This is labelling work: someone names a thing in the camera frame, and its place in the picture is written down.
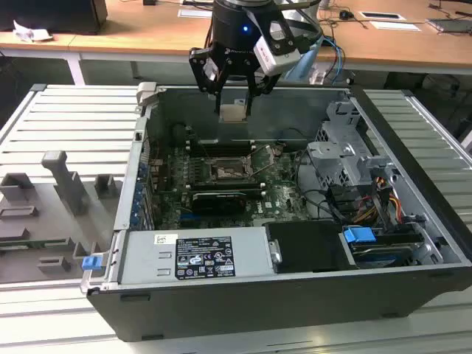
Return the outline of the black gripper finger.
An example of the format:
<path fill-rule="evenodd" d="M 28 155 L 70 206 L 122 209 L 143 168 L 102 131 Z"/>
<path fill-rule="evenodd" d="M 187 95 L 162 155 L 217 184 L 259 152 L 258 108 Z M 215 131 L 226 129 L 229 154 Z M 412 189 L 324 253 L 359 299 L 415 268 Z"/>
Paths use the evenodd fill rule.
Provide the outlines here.
<path fill-rule="evenodd" d="M 227 62 L 221 48 L 191 48 L 189 64 L 200 91 L 215 97 L 215 110 L 219 111 L 221 92 L 227 81 Z"/>
<path fill-rule="evenodd" d="M 274 76 L 265 75 L 260 82 L 257 82 L 254 73 L 248 74 L 246 76 L 248 83 L 248 91 L 245 103 L 246 115 L 251 114 L 251 107 L 254 98 L 263 94 L 270 94 L 277 84 L 279 78 L 280 74 L 276 74 Z"/>

